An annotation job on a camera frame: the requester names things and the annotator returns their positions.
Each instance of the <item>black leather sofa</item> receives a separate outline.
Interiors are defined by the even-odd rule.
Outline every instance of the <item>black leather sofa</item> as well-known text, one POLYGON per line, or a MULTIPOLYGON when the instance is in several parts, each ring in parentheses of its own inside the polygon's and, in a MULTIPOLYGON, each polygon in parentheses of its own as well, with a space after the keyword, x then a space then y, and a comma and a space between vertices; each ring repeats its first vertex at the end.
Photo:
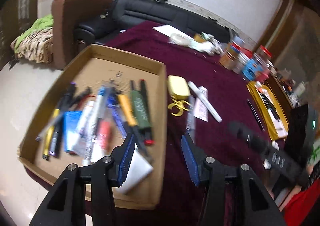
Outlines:
POLYGON ((155 0, 114 0, 111 8, 102 15, 81 22, 74 30, 76 49, 81 51, 89 44, 104 45, 121 30, 128 30, 145 20, 169 24, 194 36, 205 32, 221 43, 228 43, 237 33, 219 25, 216 20, 205 18, 188 10, 155 0))

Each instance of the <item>white floor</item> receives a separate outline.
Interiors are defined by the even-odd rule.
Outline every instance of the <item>white floor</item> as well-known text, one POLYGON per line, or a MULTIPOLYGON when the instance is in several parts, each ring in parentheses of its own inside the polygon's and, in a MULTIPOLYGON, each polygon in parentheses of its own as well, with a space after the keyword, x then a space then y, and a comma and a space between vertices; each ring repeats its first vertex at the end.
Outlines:
MULTIPOLYGON (((18 161, 17 148, 39 103, 61 71, 27 61, 0 71, 0 201, 17 226, 28 226, 47 194, 18 161)), ((86 216, 87 225, 92 225, 86 216)))

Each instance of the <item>patterned blanket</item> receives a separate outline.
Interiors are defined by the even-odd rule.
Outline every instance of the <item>patterned blanket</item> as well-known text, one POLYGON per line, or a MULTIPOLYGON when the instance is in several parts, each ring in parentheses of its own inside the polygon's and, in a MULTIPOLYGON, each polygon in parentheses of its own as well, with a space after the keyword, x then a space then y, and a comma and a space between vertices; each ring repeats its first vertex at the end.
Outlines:
MULTIPOLYGON (((16 56, 25 57, 29 61, 52 62, 52 32, 53 27, 34 31, 19 44, 16 56)), ((12 42, 11 47, 14 47, 15 42, 16 40, 12 42)))

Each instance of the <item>green marker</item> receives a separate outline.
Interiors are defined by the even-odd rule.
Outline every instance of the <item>green marker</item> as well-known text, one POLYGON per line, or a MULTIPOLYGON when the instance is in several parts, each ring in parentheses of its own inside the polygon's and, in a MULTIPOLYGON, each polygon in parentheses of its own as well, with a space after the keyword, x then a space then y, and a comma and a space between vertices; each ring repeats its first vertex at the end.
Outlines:
POLYGON ((145 130, 150 128, 151 125, 148 120, 145 104, 141 93, 135 90, 134 81, 131 81, 130 100, 134 116, 136 117, 139 129, 145 130))

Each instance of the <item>green blanket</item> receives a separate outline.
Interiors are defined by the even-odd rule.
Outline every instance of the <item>green blanket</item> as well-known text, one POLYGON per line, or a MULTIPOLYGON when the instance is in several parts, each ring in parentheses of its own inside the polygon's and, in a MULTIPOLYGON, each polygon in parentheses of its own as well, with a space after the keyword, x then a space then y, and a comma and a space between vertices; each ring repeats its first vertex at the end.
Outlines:
POLYGON ((17 48, 19 47, 20 43, 23 41, 23 39, 25 39, 26 37, 28 37, 29 35, 31 35, 34 31, 41 31, 45 28, 48 27, 52 27, 53 26, 53 17, 52 14, 46 15, 43 18, 39 18, 37 19, 32 27, 30 27, 28 30, 26 30, 23 34, 21 34, 18 38, 17 41, 14 45, 14 52, 17 53, 17 48))

